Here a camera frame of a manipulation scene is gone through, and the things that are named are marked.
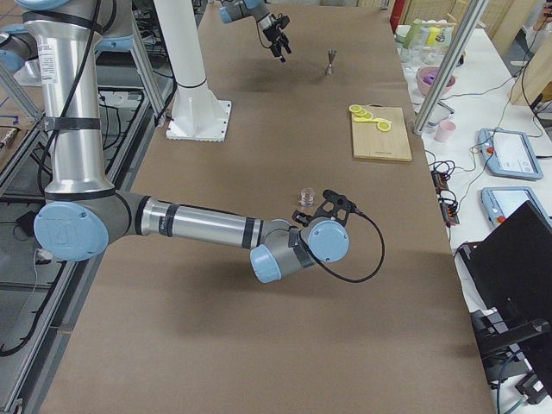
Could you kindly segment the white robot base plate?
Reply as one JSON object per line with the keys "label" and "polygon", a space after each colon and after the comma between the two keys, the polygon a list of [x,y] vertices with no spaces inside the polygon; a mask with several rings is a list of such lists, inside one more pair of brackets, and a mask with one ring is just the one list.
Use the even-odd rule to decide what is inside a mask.
{"label": "white robot base plate", "polygon": [[166,130],[169,140],[223,142],[229,126],[232,103],[215,100],[205,106],[192,99],[179,108],[172,108],[171,121]]}

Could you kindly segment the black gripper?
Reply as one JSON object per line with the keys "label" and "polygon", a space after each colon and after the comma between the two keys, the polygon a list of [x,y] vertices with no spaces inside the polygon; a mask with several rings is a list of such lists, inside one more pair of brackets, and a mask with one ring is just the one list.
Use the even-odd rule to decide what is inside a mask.
{"label": "black gripper", "polygon": [[285,57],[282,54],[282,47],[288,54],[291,54],[292,50],[289,46],[289,40],[285,37],[285,34],[281,30],[280,26],[272,25],[270,27],[264,28],[263,34],[270,43],[270,50],[273,54],[273,57],[278,59],[280,62],[285,63]]}
{"label": "black gripper", "polygon": [[301,224],[302,226],[308,226],[312,221],[312,215],[309,215],[300,210],[295,210],[292,213],[292,220],[295,223]]}

